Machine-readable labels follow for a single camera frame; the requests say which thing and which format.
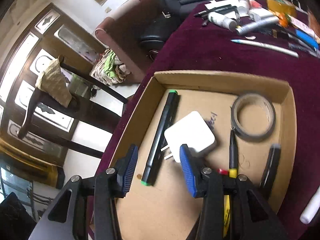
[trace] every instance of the maroon cloth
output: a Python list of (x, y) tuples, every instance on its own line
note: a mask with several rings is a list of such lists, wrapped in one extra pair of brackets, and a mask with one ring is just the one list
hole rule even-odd
[[(295, 97), (298, 137), (291, 181), (278, 217), (291, 239), (298, 239), (306, 230), (300, 214), (319, 186), (320, 153), (320, 60), (298, 51), (299, 59), (269, 49), (232, 43), (240, 38), (229, 30), (209, 24), (192, 15), (204, 10), (197, 6), (174, 32), (158, 54), (132, 101), (128, 104), (117, 129), (105, 150), (97, 173), (106, 169), (143, 90), (155, 71), (163, 70), (221, 70), (250, 73), (287, 80)], [(260, 33), (255, 41), (288, 48), (287, 41)]]

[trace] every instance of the green cloth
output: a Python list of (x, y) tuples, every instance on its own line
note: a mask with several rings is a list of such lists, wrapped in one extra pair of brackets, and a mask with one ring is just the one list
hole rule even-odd
[(104, 73), (111, 78), (116, 77), (116, 75), (117, 75), (113, 71), (113, 64), (115, 62), (115, 57), (116, 57), (116, 54), (113, 52), (113, 50), (111, 50), (109, 55), (107, 56), (107, 59), (104, 63), (104, 67), (103, 67)]

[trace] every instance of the pile of clothes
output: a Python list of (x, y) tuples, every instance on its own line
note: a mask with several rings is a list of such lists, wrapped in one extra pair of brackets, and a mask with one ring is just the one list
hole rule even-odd
[(102, 58), (93, 66), (90, 72), (90, 76), (105, 85), (122, 83), (128, 74), (130, 74), (130, 71), (110, 48), (106, 49), (102, 54)]

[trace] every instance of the tape roll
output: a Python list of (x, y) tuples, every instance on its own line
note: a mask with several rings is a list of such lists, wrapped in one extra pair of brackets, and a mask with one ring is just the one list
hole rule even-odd
[[(252, 134), (249, 131), (245, 130), (245, 128), (240, 124), (238, 114), (247, 105), (258, 105), (265, 110), (268, 119), (268, 126), (262, 133)], [(231, 125), (239, 138), (249, 142), (263, 141), (272, 134), (275, 128), (275, 124), (275, 108), (273, 104), (264, 96), (258, 93), (246, 93), (239, 96), (236, 101), (234, 101), (231, 108)]]

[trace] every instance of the ribbed blue rubber pad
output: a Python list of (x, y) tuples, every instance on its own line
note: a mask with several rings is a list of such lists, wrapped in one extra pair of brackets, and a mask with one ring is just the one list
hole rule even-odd
[(180, 146), (180, 161), (188, 191), (190, 192), (192, 197), (195, 197), (197, 193), (196, 179), (193, 175), (189, 160), (186, 157), (186, 152), (183, 146)]
[(131, 159), (123, 176), (123, 186), (122, 186), (122, 193), (127, 194), (131, 187), (131, 182), (133, 179), (134, 170), (136, 169), (138, 161), (138, 147), (136, 146), (133, 150), (131, 155)]

